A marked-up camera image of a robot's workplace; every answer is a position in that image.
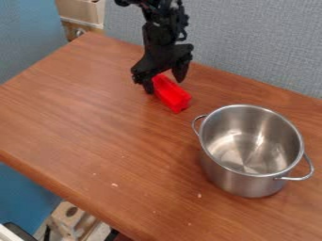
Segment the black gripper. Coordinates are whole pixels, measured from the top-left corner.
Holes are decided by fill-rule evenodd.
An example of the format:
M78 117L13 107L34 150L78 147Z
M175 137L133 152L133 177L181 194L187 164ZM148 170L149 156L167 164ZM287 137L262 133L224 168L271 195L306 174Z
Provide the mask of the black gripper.
M152 23L141 27L144 53L139 62L131 68L136 84L143 85L147 94L155 92L152 77L167 70L172 71L176 82L185 78L193 45L176 44L169 31Z

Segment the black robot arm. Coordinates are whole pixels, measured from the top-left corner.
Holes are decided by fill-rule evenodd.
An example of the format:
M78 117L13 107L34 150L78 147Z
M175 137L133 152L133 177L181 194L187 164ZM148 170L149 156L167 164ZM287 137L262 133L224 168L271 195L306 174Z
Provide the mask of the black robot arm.
M144 52L131 68L132 79L143 86L147 94L155 91L152 78L171 71L180 83L185 78L193 45L177 44L184 41L188 15L183 0L115 0L121 7L135 5L140 8L144 25L141 26Z

